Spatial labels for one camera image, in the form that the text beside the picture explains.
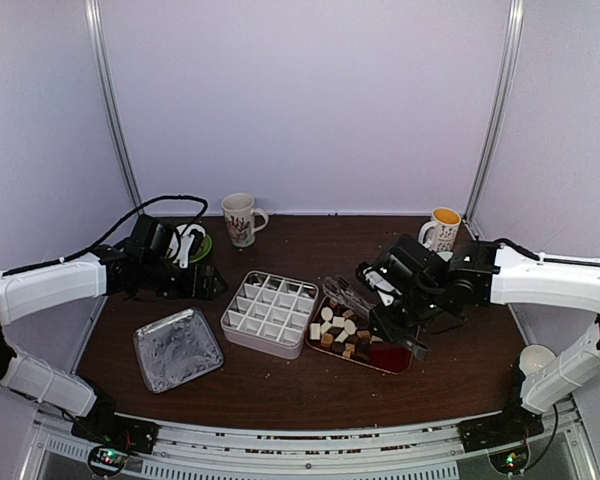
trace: white cup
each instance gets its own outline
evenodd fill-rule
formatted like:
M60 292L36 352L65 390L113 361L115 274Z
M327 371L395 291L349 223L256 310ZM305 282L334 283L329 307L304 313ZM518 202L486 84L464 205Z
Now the white cup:
M434 252L450 252L461 221L462 217L450 208L436 208L431 221L420 229L418 242Z
M248 193L234 193L222 200L224 219L227 222L229 238L234 246L244 248L256 241L259 232L269 223L269 215L261 208L254 208L255 199ZM255 215L264 219L259 227L255 226Z

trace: brown tray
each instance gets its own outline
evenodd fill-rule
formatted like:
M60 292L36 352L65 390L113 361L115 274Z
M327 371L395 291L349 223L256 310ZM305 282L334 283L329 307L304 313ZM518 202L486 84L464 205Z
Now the brown tray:
M318 308L316 309L316 311L314 312L313 316L311 317L310 324L311 323L320 323L320 324L324 323L324 320L322 320L322 317L320 314L320 312L322 311L322 309L324 307L332 308L332 310L334 310L334 313L336 315L341 315L342 313L344 313L347 310L346 307L341 306L341 305L338 305L337 307L331 307L329 298L325 297L322 300L322 302L320 303L320 305L318 306ZM371 344L369 346L369 350L366 353L366 355L368 355L368 357L369 357L369 363L366 363L366 362L358 361L354 358L343 357L339 353L333 352L332 350L328 350L328 349L322 347L320 344L320 340L310 340L309 339L309 333L310 333L310 328L307 328L307 330L305 332L304 341L309 347L311 347L314 350L317 350L319 352L322 352L326 355L330 355L332 357L339 358L340 360L345 360L347 362L354 363L356 365L361 365L363 367L372 368L379 372L389 373L391 375L400 375L401 373L404 373L407 370L409 370L409 367L411 366L411 361L412 361L411 352L409 352L406 348L404 348L400 345L390 344L390 343L385 343L385 342L371 342ZM414 331L414 337L416 339L418 338L419 333L420 333L420 329L417 329Z

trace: mug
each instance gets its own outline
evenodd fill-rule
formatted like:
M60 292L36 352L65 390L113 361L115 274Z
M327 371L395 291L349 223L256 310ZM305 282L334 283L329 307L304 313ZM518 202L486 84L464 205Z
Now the mug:
M434 252L450 252L462 218L450 208L436 208L431 221L420 229L418 242Z
M234 193L222 200L229 238L236 247L244 248L253 245L256 241L256 232L269 223L269 215L261 208L254 208L255 202L253 196L248 193ZM264 223L259 227L255 226L255 214L264 219Z

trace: green object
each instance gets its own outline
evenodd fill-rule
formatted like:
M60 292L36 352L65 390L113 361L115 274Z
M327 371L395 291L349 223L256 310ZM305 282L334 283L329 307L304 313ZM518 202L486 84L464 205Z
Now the green object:
M202 241L202 245L195 253L195 255L189 256L189 262L196 263L202 260L204 257L209 255L211 248L213 247L213 240L211 240L210 235L205 235L204 240Z

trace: white ice cube tray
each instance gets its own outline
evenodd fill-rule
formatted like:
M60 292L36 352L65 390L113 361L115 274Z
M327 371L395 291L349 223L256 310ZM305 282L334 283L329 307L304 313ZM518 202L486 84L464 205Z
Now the white ice cube tray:
M250 272L222 316L224 335L244 347L297 358L317 300L313 284Z

